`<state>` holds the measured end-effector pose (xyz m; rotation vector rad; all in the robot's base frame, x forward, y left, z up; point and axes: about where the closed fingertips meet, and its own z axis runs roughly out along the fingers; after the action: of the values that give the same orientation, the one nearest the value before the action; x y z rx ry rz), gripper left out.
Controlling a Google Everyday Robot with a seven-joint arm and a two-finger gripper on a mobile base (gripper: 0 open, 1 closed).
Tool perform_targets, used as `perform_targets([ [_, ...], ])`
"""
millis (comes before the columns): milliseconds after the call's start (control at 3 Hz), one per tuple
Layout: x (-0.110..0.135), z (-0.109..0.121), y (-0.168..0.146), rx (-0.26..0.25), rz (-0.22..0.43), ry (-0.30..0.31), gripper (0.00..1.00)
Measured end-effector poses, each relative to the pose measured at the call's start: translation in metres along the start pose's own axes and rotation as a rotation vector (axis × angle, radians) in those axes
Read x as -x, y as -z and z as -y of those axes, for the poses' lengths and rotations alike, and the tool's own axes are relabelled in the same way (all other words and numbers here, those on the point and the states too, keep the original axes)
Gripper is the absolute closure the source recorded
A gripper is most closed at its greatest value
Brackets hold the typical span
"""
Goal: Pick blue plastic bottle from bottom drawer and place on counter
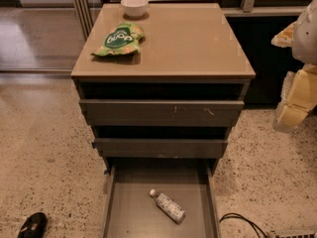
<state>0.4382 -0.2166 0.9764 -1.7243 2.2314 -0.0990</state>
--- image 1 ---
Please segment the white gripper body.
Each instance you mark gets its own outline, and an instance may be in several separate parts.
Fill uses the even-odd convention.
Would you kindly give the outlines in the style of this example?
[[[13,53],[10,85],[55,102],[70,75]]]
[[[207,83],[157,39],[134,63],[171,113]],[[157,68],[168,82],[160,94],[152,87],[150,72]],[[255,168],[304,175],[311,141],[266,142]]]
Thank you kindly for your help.
[[[307,74],[317,74],[317,65],[306,63],[303,66],[302,71]]]

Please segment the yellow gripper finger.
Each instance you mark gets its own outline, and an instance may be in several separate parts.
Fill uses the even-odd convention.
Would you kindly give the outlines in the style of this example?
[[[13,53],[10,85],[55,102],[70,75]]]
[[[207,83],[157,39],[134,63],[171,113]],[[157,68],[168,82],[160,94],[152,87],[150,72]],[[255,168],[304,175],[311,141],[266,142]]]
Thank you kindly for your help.
[[[283,81],[281,101],[276,108],[276,123],[297,127],[317,105],[317,74],[289,71]]]
[[[295,23],[289,24],[271,39],[271,43],[280,48],[291,48],[293,43],[293,31]]]

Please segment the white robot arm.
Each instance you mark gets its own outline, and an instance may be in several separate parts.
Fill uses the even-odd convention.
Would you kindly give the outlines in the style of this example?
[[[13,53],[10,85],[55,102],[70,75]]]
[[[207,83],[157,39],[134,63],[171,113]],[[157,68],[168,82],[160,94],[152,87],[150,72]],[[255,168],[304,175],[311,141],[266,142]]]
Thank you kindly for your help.
[[[273,128],[288,133],[317,106],[317,0],[312,0],[297,20],[275,35],[271,43],[291,48],[292,56],[304,63],[298,72],[286,74],[275,111]]]

